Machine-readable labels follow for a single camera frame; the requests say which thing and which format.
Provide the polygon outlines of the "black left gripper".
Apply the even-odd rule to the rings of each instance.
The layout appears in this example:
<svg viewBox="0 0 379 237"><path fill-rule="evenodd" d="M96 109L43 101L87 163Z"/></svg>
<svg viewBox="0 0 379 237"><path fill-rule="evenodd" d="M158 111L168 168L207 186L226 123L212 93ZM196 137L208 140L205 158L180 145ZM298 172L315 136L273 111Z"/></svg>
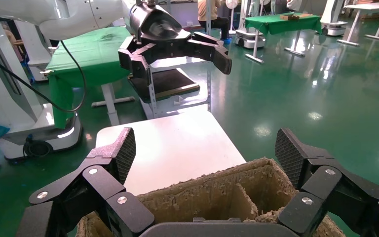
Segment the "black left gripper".
<svg viewBox="0 0 379 237"><path fill-rule="evenodd" d="M126 37L118 50L120 66L134 77L145 79L147 86L151 84L150 63L155 61L156 47L172 50L186 44L186 56L212 62L225 75L231 73L232 60L222 40L201 32L191 35L157 4L133 6L130 27L134 36Z"/></svg>

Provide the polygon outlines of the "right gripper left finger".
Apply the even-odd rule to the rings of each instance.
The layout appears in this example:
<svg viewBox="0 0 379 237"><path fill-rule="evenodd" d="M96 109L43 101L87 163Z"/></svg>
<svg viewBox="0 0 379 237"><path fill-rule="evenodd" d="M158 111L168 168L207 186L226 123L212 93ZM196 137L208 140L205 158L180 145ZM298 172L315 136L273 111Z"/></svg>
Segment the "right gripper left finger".
<svg viewBox="0 0 379 237"><path fill-rule="evenodd" d="M112 144L92 149L76 170L35 191L16 235L65 237L96 212L114 236L140 236L154 215L124 186L135 156L134 130L127 127Z"/></svg>

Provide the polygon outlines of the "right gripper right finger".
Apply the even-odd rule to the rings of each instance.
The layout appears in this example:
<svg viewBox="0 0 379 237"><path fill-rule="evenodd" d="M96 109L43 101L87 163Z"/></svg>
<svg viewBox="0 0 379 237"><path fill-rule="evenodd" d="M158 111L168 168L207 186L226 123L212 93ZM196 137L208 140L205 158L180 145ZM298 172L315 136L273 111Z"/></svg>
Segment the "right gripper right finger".
<svg viewBox="0 0 379 237"><path fill-rule="evenodd" d="M379 185L344 168L327 150L302 143L279 129L275 156L297 194L277 222L296 236L310 237L327 213L362 237L379 237Z"/></svg>

